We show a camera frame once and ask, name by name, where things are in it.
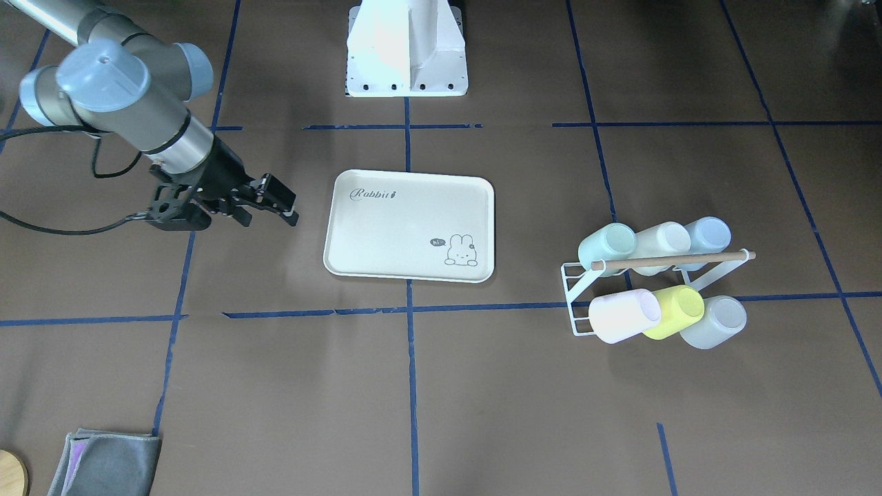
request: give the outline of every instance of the yellow cup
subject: yellow cup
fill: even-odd
[[[661,305],[661,323],[647,331],[647,337],[664,339],[701,320],[705,315],[705,300],[684,284],[653,291]]]

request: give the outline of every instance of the white cup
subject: white cup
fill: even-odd
[[[719,253],[732,242],[732,231],[729,230],[729,226],[716,217],[702,217],[695,222],[686,224],[685,227],[691,240],[690,255]],[[705,265],[685,264],[677,266],[677,268],[692,271],[700,270]]]
[[[637,248],[629,259],[670,257],[689,253],[691,240],[686,228],[676,222],[664,222],[637,233]],[[670,266],[638,267],[634,271],[646,276],[656,275]]]
[[[588,319],[594,334],[613,344],[657,326],[662,307],[652,292],[632,289],[591,300]]]
[[[680,331],[686,342],[698,349],[711,349],[744,329],[747,311],[733,297],[705,299],[705,316]]]

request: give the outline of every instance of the white tray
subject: white tray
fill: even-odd
[[[484,282],[495,260],[493,186],[480,177],[347,170],[325,239],[336,275]]]

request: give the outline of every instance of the cup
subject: cup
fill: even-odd
[[[705,300],[705,316],[680,332],[683,339],[698,349],[711,349],[744,329],[747,311],[733,297]]]
[[[579,243],[579,263],[585,270],[591,270],[591,262],[597,260],[627,259],[635,246],[636,237],[633,229],[620,222],[613,222]],[[601,277],[609,277],[616,272],[610,269],[604,271]]]
[[[594,334],[613,344],[657,326],[662,308],[648,290],[632,289],[591,300],[588,319]]]
[[[637,248],[629,259],[647,257],[669,257],[685,255],[689,252],[691,241],[686,228],[676,222],[664,222],[649,229],[641,230],[636,235]],[[670,266],[638,267],[634,271],[646,276],[656,275]]]
[[[653,291],[661,307],[661,322],[643,334],[652,339],[664,339],[701,320],[705,315],[705,300],[695,290],[681,284],[673,288]]]
[[[732,241],[732,231],[729,230],[729,226],[716,217],[702,217],[695,222],[686,224],[685,227],[691,241],[690,255],[719,253],[725,250]],[[692,271],[699,270],[705,265],[685,264],[677,266],[677,268]]]

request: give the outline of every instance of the blue tape line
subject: blue tape line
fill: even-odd
[[[670,121],[670,122],[623,122],[596,123],[597,127],[713,127],[769,125],[766,121]],[[551,127],[591,127],[591,123],[552,123]]]
[[[31,61],[31,68],[28,72],[33,71],[37,68],[37,64],[40,63],[40,58],[43,56],[43,50],[46,49],[46,42],[49,40],[49,34],[51,32],[47,29],[43,32],[43,38],[40,40],[40,46],[37,48],[37,53],[34,55],[34,60]],[[9,132],[12,130],[12,126],[15,124],[15,119],[19,117],[19,111],[21,110],[21,100],[16,100],[15,105],[12,107],[12,113],[9,115],[9,122],[6,123],[6,129],[4,132]],[[0,154],[6,148],[6,142],[0,141]]]
[[[220,82],[218,83],[218,94],[214,101],[214,116],[212,117],[212,132],[218,129],[218,118],[221,116],[221,101],[223,101],[223,91],[227,87],[227,75],[229,74],[229,61],[233,57],[233,43],[235,41],[235,30],[239,25],[239,9],[242,7],[242,0],[235,0],[235,9],[233,10],[233,24],[229,28],[229,38],[227,38],[227,54],[223,59],[223,69],[220,70]]]
[[[410,129],[470,129],[471,124],[411,124]]]
[[[170,322],[174,319],[174,315],[80,317],[73,319],[21,319],[0,320],[0,327],[75,326],[77,324],[123,324],[125,322]]]
[[[313,124],[304,131],[348,131],[358,129],[404,129],[404,124]]]
[[[193,258],[193,245],[196,243],[196,231],[190,231],[190,239],[187,241],[187,253],[183,257],[183,269],[181,270],[181,287],[177,291],[175,302],[175,315],[171,323],[171,331],[168,333],[168,348],[166,349],[165,374],[162,378],[162,395],[156,403],[156,413],[153,414],[153,436],[158,436],[162,423],[162,410],[165,408],[165,397],[168,391],[168,378],[171,375],[171,363],[175,357],[174,347],[177,342],[177,329],[181,323],[183,309],[183,295],[187,290],[187,280],[190,278],[190,262]]]
[[[414,347],[414,285],[407,280],[407,354],[410,357],[410,463],[411,487],[420,496],[420,450],[416,424],[416,352]]]
[[[668,485],[670,485],[671,496],[677,496],[676,480],[674,479],[674,466],[670,462],[670,452],[668,451],[668,437],[664,434],[664,425],[661,422],[655,424],[659,430],[659,441],[661,442],[661,454],[664,455],[665,470],[668,471]]]
[[[854,291],[850,293],[842,293],[846,298],[879,298],[882,297],[882,291]]]
[[[302,312],[223,312],[228,319],[278,319],[284,317],[320,317],[335,314],[334,310],[305,310]]]
[[[861,335],[861,331],[857,327],[854,317],[851,314],[851,308],[848,306],[848,300],[846,299],[842,291],[839,277],[836,276],[836,271],[833,269],[833,262],[831,262],[830,256],[824,246],[824,240],[821,239],[820,232],[818,232],[818,224],[815,223],[814,216],[811,214],[811,210],[809,209],[808,201],[806,201],[805,195],[803,194],[803,188],[799,185],[799,180],[796,178],[796,171],[793,169],[793,164],[790,162],[787,148],[784,146],[784,142],[781,139],[781,134],[778,133],[778,127],[777,125],[775,125],[775,121],[772,118],[772,111],[769,109],[766,97],[763,95],[763,90],[759,87],[759,80],[757,79],[756,73],[753,71],[751,61],[747,56],[747,51],[744,49],[744,45],[741,43],[741,37],[738,36],[738,32],[735,28],[735,21],[732,20],[732,16],[729,14],[729,9],[726,7],[726,0],[720,0],[720,7],[722,8],[722,11],[726,16],[726,21],[729,23],[729,28],[732,30],[732,35],[735,37],[735,42],[738,46],[738,50],[741,52],[741,57],[744,59],[744,64],[747,66],[747,71],[751,75],[751,81],[753,81],[753,86],[757,90],[759,102],[762,105],[763,110],[766,112],[766,118],[768,119],[769,124],[772,125],[772,132],[774,133],[775,140],[778,142],[778,148],[781,150],[781,156],[784,158],[784,163],[787,165],[787,171],[790,174],[790,181],[793,183],[793,186],[796,189],[796,195],[799,197],[799,201],[803,205],[805,216],[809,220],[811,231],[814,233],[815,240],[818,242],[818,248],[821,250],[821,255],[824,256],[824,263],[826,264],[827,271],[830,273],[831,279],[833,279],[833,285],[835,286],[836,293],[842,303],[842,308],[845,310],[845,313],[848,316],[848,322],[851,324],[851,329],[855,333],[855,338],[857,339],[857,343],[861,348],[861,352],[863,353],[863,359],[866,361],[867,367],[870,369],[870,376],[872,376],[873,382],[876,384],[876,389],[879,396],[882,397],[882,381],[879,380],[878,372],[876,371],[876,365],[873,364],[870,352],[867,350],[867,347],[863,343],[863,336]]]
[[[410,172],[410,98],[404,97],[404,170]]]
[[[746,297],[735,297],[736,300],[742,302],[750,301],[787,301],[787,300],[814,300],[814,299],[830,299],[838,298],[839,293],[806,293],[795,295],[756,295]]]
[[[775,121],[775,125],[882,125],[882,121]],[[705,126],[763,126],[768,121],[670,121],[670,122],[625,122],[597,123],[597,127],[705,127]],[[591,127],[591,123],[551,123],[551,127]]]
[[[861,348],[863,359],[866,360],[867,366],[870,368],[870,376],[872,376],[873,382],[876,384],[876,390],[878,391],[879,396],[882,397],[882,380],[879,379],[879,374],[876,371],[876,365],[873,364],[873,359],[870,356],[870,351],[867,349],[867,345],[863,342],[861,330],[857,327],[855,316],[851,313],[851,307],[848,306],[848,300],[846,300],[845,298],[842,299],[842,307],[845,309],[845,314],[848,316],[848,323],[851,325],[851,331],[855,333],[855,339],[857,339],[857,345]]]
[[[601,145],[601,134],[597,128],[597,118],[594,116],[594,103],[591,99],[591,89],[588,86],[588,76],[585,71],[585,60],[582,58],[582,48],[579,45],[579,34],[576,32],[576,19],[572,15],[572,4],[570,0],[566,0],[566,11],[570,16],[570,29],[572,31],[572,42],[576,46],[576,57],[579,59],[579,72],[582,75],[582,86],[585,89],[585,101],[588,104],[588,115],[591,116],[591,129],[594,132],[594,145],[597,147],[597,158],[601,163],[601,173],[603,174],[603,186],[609,195],[609,213],[612,215],[612,221],[618,222],[616,214],[616,202],[612,198],[612,187],[609,185],[609,174],[606,169],[606,160],[603,158],[603,146]]]
[[[566,308],[566,302],[547,303],[499,303],[499,304],[440,304],[415,306],[414,312],[475,312],[487,310],[536,310],[541,308]]]
[[[882,125],[882,121],[775,121],[775,125]]]
[[[848,298],[882,297],[882,291],[861,291],[843,293]],[[742,302],[761,301],[786,301],[786,300],[815,300],[835,299],[838,293],[805,293],[791,295],[750,295],[735,297]],[[572,306],[588,306],[589,302],[573,302]],[[430,312],[480,312],[493,310],[539,310],[543,308],[566,308],[566,302],[536,302],[536,303],[489,303],[489,304],[437,304],[414,306],[414,313]],[[406,313],[411,309],[400,306],[386,306],[374,308],[350,308],[350,309],[326,309],[326,310],[301,310],[282,312],[223,312],[230,319],[278,319],[288,317],[324,317],[327,315],[366,315],[378,313]]]
[[[407,129],[408,124],[313,124],[303,128],[304,131],[352,131],[361,129]],[[472,124],[411,124],[410,129],[470,129]],[[481,129],[484,124],[474,124]]]

